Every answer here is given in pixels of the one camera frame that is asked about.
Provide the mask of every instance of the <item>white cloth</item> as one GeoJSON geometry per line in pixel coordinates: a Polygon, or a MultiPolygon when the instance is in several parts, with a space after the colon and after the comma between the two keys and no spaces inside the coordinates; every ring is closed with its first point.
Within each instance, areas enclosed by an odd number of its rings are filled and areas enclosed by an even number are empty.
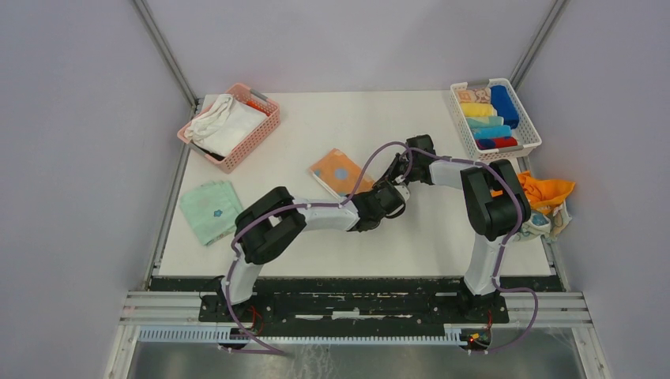
{"type": "Polygon", "coordinates": [[[266,118],[265,113],[223,94],[209,111],[193,119],[184,137],[210,152],[227,156],[266,118]]]}

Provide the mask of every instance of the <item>laundry basket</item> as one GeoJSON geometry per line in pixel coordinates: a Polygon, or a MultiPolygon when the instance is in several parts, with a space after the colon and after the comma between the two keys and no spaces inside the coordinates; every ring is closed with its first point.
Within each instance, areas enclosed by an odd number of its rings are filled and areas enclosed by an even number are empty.
{"type": "MultiPolygon", "coordinates": [[[[237,101],[240,103],[249,105],[250,107],[256,108],[259,111],[268,115],[268,118],[265,119],[259,126],[254,129],[242,142],[240,142],[235,148],[232,149],[231,153],[224,157],[223,160],[218,160],[214,156],[210,155],[208,152],[204,151],[202,148],[198,147],[191,140],[184,137],[184,132],[186,128],[190,126],[190,122],[187,123],[182,129],[177,133],[177,137],[182,140],[189,148],[197,152],[198,154],[203,155],[209,162],[219,167],[226,174],[230,174],[237,165],[244,160],[256,147],[258,147],[263,140],[270,133],[272,133],[279,126],[279,104],[275,103],[271,99],[268,99],[267,96],[262,93],[247,87],[244,84],[237,83],[230,87],[225,93],[233,95],[237,101]]],[[[200,114],[209,111],[212,105],[205,107],[205,109],[200,112],[200,114]]]]}
{"type": "Polygon", "coordinates": [[[521,101],[519,101],[516,92],[512,88],[512,84],[510,84],[510,81],[507,79],[499,78],[490,79],[484,82],[452,84],[449,94],[449,111],[451,113],[451,119],[454,121],[454,126],[456,126],[456,131],[458,131],[458,135],[461,137],[465,151],[468,153],[470,159],[491,162],[497,159],[520,158],[527,156],[534,148],[542,144],[540,135],[537,133],[537,130],[535,130],[533,123],[530,122],[530,118],[525,112],[524,107],[521,105],[521,101]],[[510,96],[510,99],[512,99],[512,103],[514,103],[514,108],[517,110],[517,113],[519,113],[519,125],[516,129],[512,129],[512,137],[517,140],[518,145],[509,148],[480,150],[477,147],[475,137],[472,135],[468,122],[465,120],[465,115],[458,102],[456,91],[468,88],[491,87],[494,85],[502,85],[507,89],[507,94],[510,96]]]}

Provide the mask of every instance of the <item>white tabletop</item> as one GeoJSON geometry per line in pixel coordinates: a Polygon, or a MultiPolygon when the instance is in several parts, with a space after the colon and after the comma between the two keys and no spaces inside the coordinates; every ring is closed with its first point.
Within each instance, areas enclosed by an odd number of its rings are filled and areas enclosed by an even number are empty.
{"type": "MultiPolygon", "coordinates": [[[[212,180],[229,180],[247,207],[275,186],[295,197],[332,199],[307,173],[330,149],[363,166],[388,141],[430,134],[439,155],[466,158],[444,91],[267,94],[280,104],[281,124],[231,174],[195,152],[189,155],[179,196],[212,180]]],[[[205,97],[205,106],[214,96],[205,97]]],[[[400,148],[388,148],[371,164],[378,178],[400,148]]],[[[474,231],[459,190],[413,183],[405,214],[373,231],[302,233],[261,276],[463,276],[474,231]]],[[[198,243],[179,207],[175,210],[159,274],[217,276],[228,270],[232,236],[211,246],[198,243]]],[[[502,275],[550,275],[539,239],[508,247],[502,275]]]]}

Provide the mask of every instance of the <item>light blue towel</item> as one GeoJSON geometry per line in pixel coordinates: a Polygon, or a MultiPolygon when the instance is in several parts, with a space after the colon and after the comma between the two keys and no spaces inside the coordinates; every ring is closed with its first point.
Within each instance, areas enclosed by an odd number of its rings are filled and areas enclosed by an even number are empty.
{"type": "Polygon", "coordinates": [[[503,118],[500,116],[466,117],[465,120],[468,121],[470,128],[490,128],[503,124],[503,118]]]}
{"type": "Polygon", "coordinates": [[[472,128],[472,136],[476,140],[484,138],[512,137],[512,129],[509,125],[492,126],[490,128],[472,128]]]}
{"type": "Polygon", "coordinates": [[[235,218],[242,212],[230,182],[210,182],[184,193],[179,207],[198,241],[205,246],[235,231],[235,218]]]}

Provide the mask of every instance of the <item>wall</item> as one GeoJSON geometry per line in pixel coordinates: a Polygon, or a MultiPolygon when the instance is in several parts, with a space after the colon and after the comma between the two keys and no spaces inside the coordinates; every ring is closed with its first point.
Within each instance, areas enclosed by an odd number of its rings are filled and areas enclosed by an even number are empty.
{"type": "Polygon", "coordinates": [[[509,76],[551,0],[149,0],[203,96],[441,89],[509,76]]]}
{"type": "Polygon", "coordinates": [[[571,2],[521,87],[540,177],[577,182],[561,236],[617,378],[670,364],[670,2],[571,2]]]}
{"type": "Polygon", "coordinates": [[[0,67],[0,377],[100,377],[189,109],[130,2],[2,2],[0,67]]]}

